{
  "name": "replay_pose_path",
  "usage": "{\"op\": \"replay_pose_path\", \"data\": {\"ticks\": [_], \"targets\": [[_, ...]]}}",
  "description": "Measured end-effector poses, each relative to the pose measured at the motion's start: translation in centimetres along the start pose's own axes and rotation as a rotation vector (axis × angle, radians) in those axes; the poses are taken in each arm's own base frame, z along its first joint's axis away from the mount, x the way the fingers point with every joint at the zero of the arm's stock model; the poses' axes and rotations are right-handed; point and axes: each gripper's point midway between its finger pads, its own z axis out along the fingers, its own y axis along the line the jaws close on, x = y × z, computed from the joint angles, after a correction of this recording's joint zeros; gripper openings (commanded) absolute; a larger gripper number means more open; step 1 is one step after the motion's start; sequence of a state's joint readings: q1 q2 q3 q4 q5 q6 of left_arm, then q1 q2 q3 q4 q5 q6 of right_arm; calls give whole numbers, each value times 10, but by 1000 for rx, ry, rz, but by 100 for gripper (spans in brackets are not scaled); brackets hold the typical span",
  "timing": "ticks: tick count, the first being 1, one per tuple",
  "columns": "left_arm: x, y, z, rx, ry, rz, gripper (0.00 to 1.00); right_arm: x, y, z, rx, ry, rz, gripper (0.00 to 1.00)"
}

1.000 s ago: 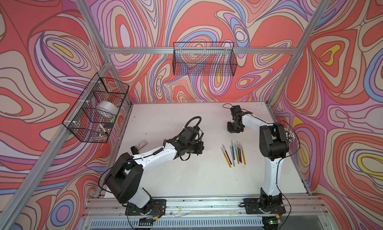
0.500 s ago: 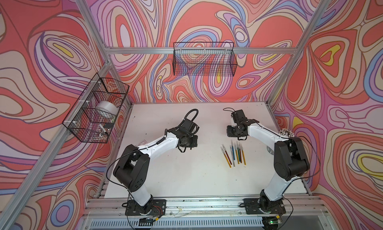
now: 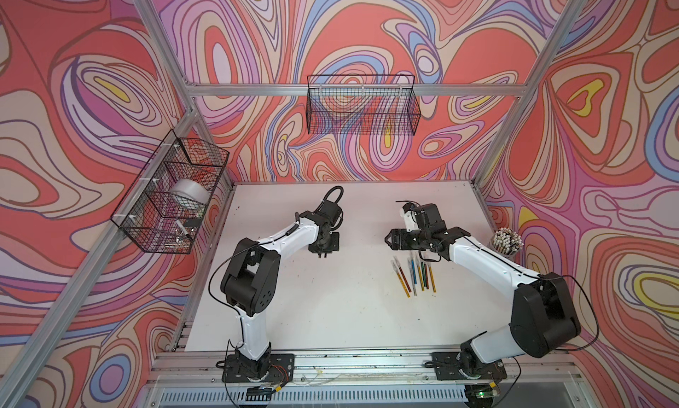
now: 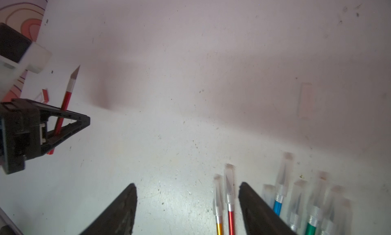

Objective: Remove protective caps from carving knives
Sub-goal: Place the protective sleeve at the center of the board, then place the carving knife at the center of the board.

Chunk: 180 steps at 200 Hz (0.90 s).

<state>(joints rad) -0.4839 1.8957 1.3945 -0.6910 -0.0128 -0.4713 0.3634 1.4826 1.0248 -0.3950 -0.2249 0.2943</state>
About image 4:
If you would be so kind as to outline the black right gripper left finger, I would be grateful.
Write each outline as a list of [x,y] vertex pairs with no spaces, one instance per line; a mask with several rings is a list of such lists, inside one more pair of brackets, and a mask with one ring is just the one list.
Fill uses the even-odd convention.
[[82,235],[131,235],[137,206],[135,184],[118,197],[84,230]]

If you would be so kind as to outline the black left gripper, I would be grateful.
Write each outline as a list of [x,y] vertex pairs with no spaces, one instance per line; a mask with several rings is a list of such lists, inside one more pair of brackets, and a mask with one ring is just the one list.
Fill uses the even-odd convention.
[[[10,175],[25,169],[25,162],[49,153],[65,140],[85,129],[90,117],[59,108],[43,108],[43,104],[28,99],[13,99],[1,103],[1,166]],[[50,117],[72,120],[60,133],[46,132],[43,144],[43,121]]]

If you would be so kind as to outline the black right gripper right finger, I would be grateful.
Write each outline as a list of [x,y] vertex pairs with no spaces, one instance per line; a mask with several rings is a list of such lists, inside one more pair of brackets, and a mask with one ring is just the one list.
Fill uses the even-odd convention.
[[241,183],[238,199],[248,235],[295,235],[248,183]]

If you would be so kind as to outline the clear protective cap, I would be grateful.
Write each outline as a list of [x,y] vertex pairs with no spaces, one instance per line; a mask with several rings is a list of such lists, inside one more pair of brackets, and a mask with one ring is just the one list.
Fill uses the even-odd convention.
[[311,83],[301,85],[298,116],[300,119],[309,119],[313,114],[313,86]]

